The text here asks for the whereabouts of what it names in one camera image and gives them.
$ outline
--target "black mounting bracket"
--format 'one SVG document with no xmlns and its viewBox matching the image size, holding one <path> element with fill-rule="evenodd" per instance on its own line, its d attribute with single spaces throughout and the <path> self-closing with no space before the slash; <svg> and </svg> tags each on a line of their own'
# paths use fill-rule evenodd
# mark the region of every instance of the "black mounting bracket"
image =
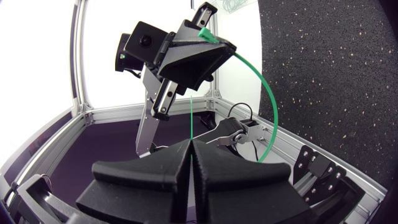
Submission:
<svg viewBox="0 0 398 224">
<path fill-rule="evenodd" d="M 294 165 L 293 184 L 308 205 L 315 205 L 316 223 L 339 223 L 357 206 L 364 190 L 346 176 L 346 170 L 337 166 L 319 152 L 304 145 Z"/>
</svg>

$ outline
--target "purple floor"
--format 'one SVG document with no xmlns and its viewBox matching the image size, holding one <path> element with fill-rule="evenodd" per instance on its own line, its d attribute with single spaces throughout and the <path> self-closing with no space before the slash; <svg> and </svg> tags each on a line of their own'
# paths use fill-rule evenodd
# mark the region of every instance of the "purple floor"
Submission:
<svg viewBox="0 0 398 224">
<path fill-rule="evenodd" d="M 91 166 L 96 161 L 137 159 L 136 136 L 139 120 L 95 124 L 87 127 L 65 154 L 51 176 L 55 196 L 76 208 L 76 199 L 94 179 Z M 207 132 L 194 116 L 194 136 Z M 190 116 L 173 116 L 161 122 L 154 143 L 169 146 L 190 137 Z"/>
</svg>

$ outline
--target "dark floor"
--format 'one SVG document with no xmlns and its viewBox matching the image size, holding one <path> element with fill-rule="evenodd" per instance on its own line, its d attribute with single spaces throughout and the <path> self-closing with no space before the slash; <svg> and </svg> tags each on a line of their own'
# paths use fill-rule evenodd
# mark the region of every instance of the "dark floor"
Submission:
<svg viewBox="0 0 398 224">
<path fill-rule="evenodd" d="M 51 176 L 52 191 L 67 204 L 76 207 L 76 199 L 94 179 L 91 166 L 96 161 L 127 161 L 137 159 L 137 121 L 95 124 L 87 127 L 65 154 Z M 194 116 L 194 136 L 207 132 Z M 190 137 L 190 115 L 172 116 L 160 122 L 154 142 L 169 146 Z"/>
<path fill-rule="evenodd" d="M 279 125 L 388 187 L 398 166 L 398 43 L 379 1 L 258 4 Z M 264 89 L 259 114 L 273 120 Z"/>
</svg>

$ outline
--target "camera lens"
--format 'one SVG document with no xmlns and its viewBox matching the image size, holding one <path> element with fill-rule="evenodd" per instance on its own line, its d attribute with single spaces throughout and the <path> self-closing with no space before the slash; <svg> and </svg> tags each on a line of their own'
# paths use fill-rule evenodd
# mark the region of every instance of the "camera lens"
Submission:
<svg viewBox="0 0 398 224">
<path fill-rule="evenodd" d="M 150 36 L 148 36 L 148 35 L 143 35 L 139 39 L 139 44 L 144 46 L 144 47 L 150 46 L 151 43 L 152 43 L 152 38 Z"/>
</svg>

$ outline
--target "black cable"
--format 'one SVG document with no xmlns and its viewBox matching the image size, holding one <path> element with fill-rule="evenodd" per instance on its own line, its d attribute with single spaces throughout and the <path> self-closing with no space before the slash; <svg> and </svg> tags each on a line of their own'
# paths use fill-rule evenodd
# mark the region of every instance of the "black cable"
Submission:
<svg viewBox="0 0 398 224">
<path fill-rule="evenodd" d="M 229 116 L 231 115 L 232 109 L 233 109 L 235 106 L 238 106 L 238 105 L 246 105 L 246 106 L 250 109 L 250 120 L 252 121 L 252 120 L 253 120 L 253 110 L 251 109 L 251 107 L 250 107 L 247 103 L 236 103 L 235 105 L 233 105 L 233 106 L 231 107 L 231 109 L 229 109 L 229 112 L 228 112 L 228 116 L 227 116 L 227 117 L 229 117 Z"/>
<path fill-rule="evenodd" d="M 233 146 L 233 148 L 235 149 L 235 151 L 236 151 L 237 153 L 239 153 L 239 152 L 238 152 L 238 149 L 236 148 L 236 145 L 233 144 L 232 146 Z"/>
<path fill-rule="evenodd" d="M 235 149 L 232 146 L 225 146 L 230 152 L 232 152 L 232 154 L 234 154 L 235 156 L 238 156 L 240 158 L 243 158 L 242 155 L 240 155 L 237 151 L 235 151 Z"/>
<path fill-rule="evenodd" d="M 256 161 L 258 161 L 259 160 L 259 156 L 257 155 L 257 148 L 256 148 L 256 145 L 254 144 L 253 141 L 252 141 L 252 143 L 253 143 L 253 146 L 254 146 L 254 152 L 256 152 Z"/>
</svg>

